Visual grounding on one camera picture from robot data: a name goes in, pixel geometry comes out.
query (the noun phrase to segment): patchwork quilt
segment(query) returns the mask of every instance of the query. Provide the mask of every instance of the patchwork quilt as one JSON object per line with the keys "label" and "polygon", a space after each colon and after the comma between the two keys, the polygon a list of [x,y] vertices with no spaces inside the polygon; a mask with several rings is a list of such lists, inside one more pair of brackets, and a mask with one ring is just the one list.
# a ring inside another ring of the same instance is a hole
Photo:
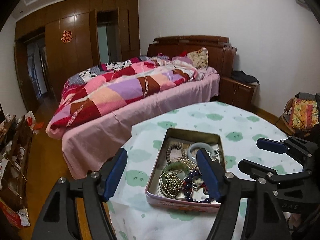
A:
{"label": "patchwork quilt", "polygon": [[204,77],[180,60],[144,59],[102,64],[69,78],[60,106],[48,125],[50,129],[81,125],[149,95]]}

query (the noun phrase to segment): wooden headboard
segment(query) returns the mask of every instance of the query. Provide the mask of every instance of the wooden headboard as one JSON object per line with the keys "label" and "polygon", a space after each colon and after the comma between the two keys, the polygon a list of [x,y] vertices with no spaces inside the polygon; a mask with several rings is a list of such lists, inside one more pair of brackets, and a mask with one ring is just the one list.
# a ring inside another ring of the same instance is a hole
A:
{"label": "wooden headboard", "polygon": [[221,36],[170,36],[155,38],[155,43],[150,44],[148,56],[156,56],[162,53],[169,57],[175,57],[180,53],[192,52],[202,47],[208,49],[209,66],[213,67],[220,76],[230,77],[232,72],[233,60],[237,48],[229,44],[228,37]]}

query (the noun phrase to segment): wooden wardrobe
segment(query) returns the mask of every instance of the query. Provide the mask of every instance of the wooden wardrobe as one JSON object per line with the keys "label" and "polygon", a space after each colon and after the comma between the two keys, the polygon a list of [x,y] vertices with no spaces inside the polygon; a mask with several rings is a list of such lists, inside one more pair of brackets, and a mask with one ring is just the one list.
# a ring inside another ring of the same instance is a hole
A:
{"label": "wooden wardrobe", "polygon": [[[138,0],[65,0],[35,11],[16,23],[17,48],[44,31],[48,75],[57,100],[70,76],[100,63],[97,13],[115,10],[118,11],[122,60],[139,56]],[[66,43],[61,40],[65,30],[72,36]],[[19,57],[24,55],[24,52],[16,53]],[[16,66],[18,79],[20,69]],[[23,88],[20,91],[24,98]]]}

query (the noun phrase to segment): tablecloth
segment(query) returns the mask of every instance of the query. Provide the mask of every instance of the tablecloth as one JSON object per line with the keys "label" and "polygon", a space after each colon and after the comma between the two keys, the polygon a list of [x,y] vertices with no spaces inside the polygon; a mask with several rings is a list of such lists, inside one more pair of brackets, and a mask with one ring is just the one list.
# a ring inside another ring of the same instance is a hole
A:
{"label": "tablecloth", "polygon": [[[119,240],[206,239],[214,223],[215,213],[167,210],[146,201],[145,187],[170,127],[220,135],[226,169],[241,179],[250,179],[238,169],[238,162],[243,159],[271,167],[278,174],[302,170],[286,154],[257,148],[260,137],[287,139],[283,132],[253,113],[224,103],[194,104],[141,122],[132,127],[132,137],[123,146],[128,152],[128,163],[114,197],[108,202]],[[240,239],[245,211],[246,199],[242,199],[233,240]]]}

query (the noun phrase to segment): floral cushion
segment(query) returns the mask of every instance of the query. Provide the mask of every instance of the floral cushion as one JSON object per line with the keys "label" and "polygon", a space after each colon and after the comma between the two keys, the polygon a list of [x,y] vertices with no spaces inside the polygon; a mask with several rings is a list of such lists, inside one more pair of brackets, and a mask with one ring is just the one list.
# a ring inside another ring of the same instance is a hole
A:
{"label": "floral cushion", "polygon": [[190,52],[187,54],[187,57],[192,60],[195,68],[208,67],[209,54],[206,48]]}
{"label": "floral cushion", "polygon": [[316,100],[294,98],[289,126],[301,131],[309,131],[319,123]]}

